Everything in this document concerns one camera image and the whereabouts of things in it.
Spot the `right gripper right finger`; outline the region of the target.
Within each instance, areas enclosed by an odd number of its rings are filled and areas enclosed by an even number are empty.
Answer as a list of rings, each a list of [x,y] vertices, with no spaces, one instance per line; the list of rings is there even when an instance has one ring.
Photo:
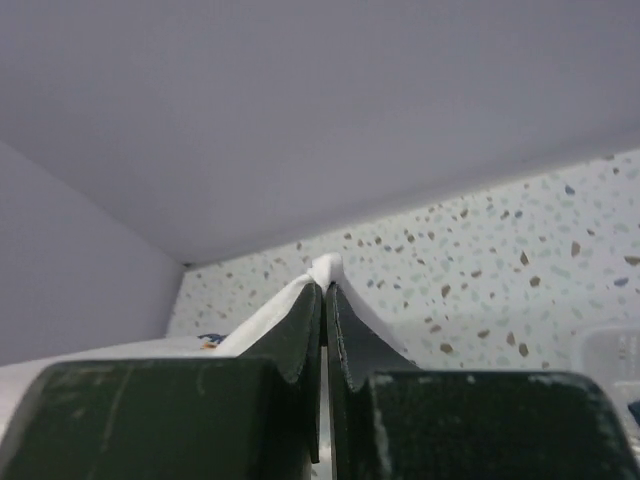
[[[604,392],[545,371],[425,370],[326,294],[332,470],[337,479],[635,479]]]

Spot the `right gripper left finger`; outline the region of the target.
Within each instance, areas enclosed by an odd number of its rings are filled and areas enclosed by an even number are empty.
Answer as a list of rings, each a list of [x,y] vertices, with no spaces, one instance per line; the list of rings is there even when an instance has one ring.
[[[5,479],[307,479],[319,460],[322,293],[234,358],[63,362],[31,383]]]

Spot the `white printed tank top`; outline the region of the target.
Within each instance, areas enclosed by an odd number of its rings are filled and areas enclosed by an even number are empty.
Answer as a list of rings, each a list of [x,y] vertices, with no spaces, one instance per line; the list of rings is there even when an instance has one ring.
[[[159,340],[120,344],[48,357],[1,368],[1,432],[5,433],[28,387],[48,366],[65,361],[122,360],[187,357],[237,357],[249,350],[292,312],[295,300],[307,285],[318,286],[326,294],[331,285],[339,286],[357,317],[364,322],[385,346],[411,361],[405,345],[392,333],[390,326],[368,305],[344,273],[343,259],[338,253],[322,255],[312,261],[306,273],[286,284],[252,316],[230,334],[171,337]]]

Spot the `white plastic laundry basket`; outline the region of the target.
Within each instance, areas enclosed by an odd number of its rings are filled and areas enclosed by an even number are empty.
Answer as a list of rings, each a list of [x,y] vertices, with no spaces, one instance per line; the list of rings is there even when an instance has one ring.
[[[614,323],[584,333],[580,371],[611,398],[634,435],[639,434],[639,325]]]

